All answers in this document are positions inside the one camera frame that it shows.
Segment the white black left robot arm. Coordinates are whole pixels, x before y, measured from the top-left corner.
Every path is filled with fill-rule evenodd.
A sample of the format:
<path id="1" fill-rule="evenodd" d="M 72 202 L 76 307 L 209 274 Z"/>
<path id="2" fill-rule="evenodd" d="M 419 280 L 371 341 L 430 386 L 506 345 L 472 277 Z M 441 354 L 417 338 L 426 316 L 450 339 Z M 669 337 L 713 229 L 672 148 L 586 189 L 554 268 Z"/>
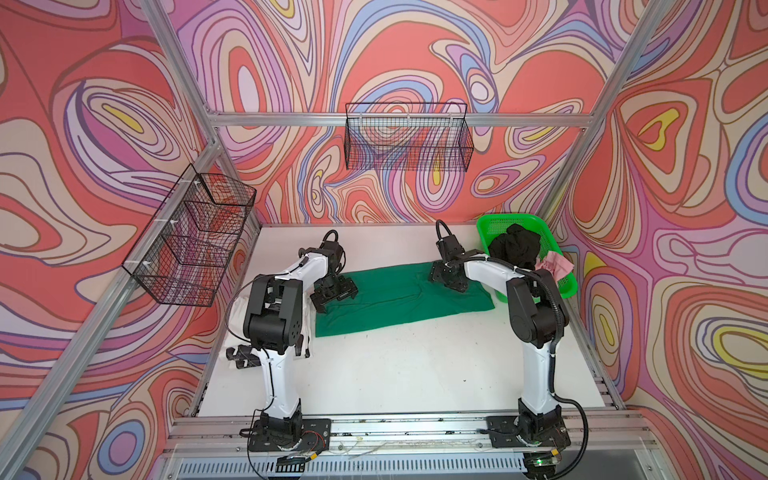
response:
<path id="1" fill-rule="evenodd" d="M 339 234 L 331 229 L 318 247 L 300 250 L 286 271 L 260 274 L 251 283 L 242 331 L 259 358 L 268 399 L 244 432 L 250 452 L 302 444 L 302 405 L 293 380 L 293 359 L 300 341 L 308 338 L 304 322 L 310 307 L 324 313 L 328 303 L 357 296 L 354 281 L 342 274 L 345 264 Z"/>

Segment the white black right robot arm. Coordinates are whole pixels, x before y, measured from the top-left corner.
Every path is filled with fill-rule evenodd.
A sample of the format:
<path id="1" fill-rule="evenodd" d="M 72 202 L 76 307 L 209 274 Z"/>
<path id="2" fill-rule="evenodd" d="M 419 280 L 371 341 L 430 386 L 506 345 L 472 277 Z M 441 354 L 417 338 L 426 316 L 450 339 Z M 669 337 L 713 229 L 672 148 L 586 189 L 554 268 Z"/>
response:
<path id="1" fill-rule="evenodd" d="M 432 263 L 429 281 L 460 293 L 474 281 L 504 294 L 511 329 L 523 344 L 518 415 L 507 424 L 490 419 L 488 435 L 529 447 L 569 446 L 555 389 L 556 353 L 568 320 L 554 277 L 547 270 L 525 269 L 479 250 L 464 249 L 442 220 L 435 222 L 435 229 L 440 259 Z"/>

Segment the green t shirt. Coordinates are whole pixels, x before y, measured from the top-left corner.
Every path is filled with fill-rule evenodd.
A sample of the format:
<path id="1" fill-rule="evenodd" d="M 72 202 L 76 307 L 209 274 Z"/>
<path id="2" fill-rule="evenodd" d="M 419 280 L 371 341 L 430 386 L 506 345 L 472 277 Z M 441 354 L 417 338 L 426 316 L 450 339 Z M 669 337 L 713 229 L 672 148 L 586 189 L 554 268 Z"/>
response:
<path id="1" fill-rule="evenodd" d="M 425 262 L 348 273 L 357 295 L 318 313 L 315 335 L 342 336 L 494 308 L 480 283 L 472 281 L 465 292 L 457 292 L 431 282 L 430 271 Z"/>

